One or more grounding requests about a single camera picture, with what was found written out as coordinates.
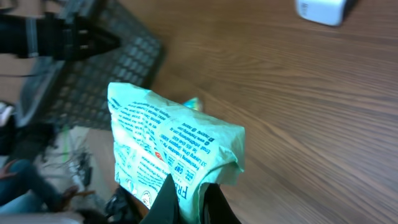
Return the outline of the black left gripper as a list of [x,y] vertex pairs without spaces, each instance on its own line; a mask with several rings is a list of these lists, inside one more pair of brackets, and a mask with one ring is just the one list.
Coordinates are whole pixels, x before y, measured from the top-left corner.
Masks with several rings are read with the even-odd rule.
[[58,18],[52,12],[36,20],[37,53],[54,60],[78,61],[105,54],[121,46],[121,39],[77,14],[72,21]]

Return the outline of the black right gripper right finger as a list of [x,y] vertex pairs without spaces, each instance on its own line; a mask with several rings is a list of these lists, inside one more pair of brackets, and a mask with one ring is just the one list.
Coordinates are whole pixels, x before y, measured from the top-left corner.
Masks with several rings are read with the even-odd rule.
[[241,224],[218,184],[210,184],[203,204],[204,224]]

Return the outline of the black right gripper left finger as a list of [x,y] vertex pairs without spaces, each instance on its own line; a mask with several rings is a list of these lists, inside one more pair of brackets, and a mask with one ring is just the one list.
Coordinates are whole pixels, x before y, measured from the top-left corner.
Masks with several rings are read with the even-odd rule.
[[149,213],[140,224],[179,224],[180,212],[177,191],[172,175],[169,174]]

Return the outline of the teal wet wipes pack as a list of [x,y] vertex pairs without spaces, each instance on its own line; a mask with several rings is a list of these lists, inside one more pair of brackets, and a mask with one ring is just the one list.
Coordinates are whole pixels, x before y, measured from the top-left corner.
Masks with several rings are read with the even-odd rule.
[[244,171],[245,129],[130,83],[108,85],[115,181],[153,208],[171,175],[184,223],[200,223],[210,184]]

